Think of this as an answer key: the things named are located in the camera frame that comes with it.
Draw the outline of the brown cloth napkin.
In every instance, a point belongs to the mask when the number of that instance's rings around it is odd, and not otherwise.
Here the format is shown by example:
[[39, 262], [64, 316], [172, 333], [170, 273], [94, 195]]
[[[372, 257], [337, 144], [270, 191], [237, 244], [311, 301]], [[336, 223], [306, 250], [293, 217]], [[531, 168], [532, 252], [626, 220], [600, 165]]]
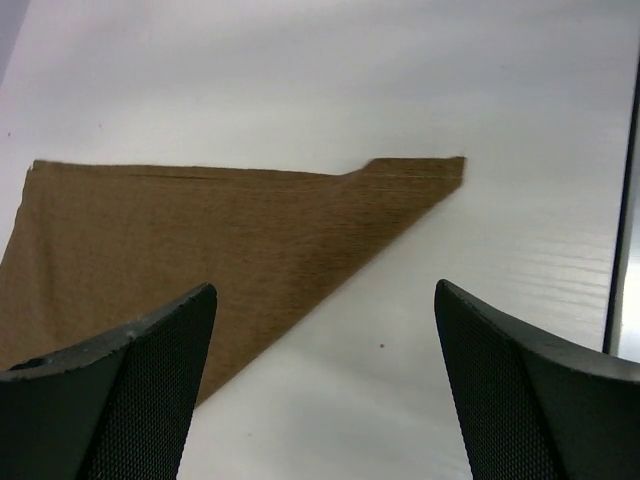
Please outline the brown cloth napkin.
[[1, 262], [1, 364], [75, 344], [202, 284], [210, 397], [436, 204], [465, 161], [343, 175], [37, 161]]

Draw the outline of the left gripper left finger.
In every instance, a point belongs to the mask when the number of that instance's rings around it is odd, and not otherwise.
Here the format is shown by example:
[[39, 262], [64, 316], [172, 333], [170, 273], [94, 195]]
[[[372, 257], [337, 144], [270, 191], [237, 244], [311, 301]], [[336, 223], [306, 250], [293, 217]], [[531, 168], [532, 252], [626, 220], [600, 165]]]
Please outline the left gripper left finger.
[[202, 284], [2, 372], [2, 478], [176, 478], [216, 308]]

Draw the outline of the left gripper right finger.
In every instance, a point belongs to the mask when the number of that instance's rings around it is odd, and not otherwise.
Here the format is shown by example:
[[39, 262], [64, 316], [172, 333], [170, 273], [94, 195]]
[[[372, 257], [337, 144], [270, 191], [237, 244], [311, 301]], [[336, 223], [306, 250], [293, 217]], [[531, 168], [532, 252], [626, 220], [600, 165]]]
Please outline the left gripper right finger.
[[434, 313], [473, 478], [638, 478], [638, 364], [447, 280], [436, 285]]

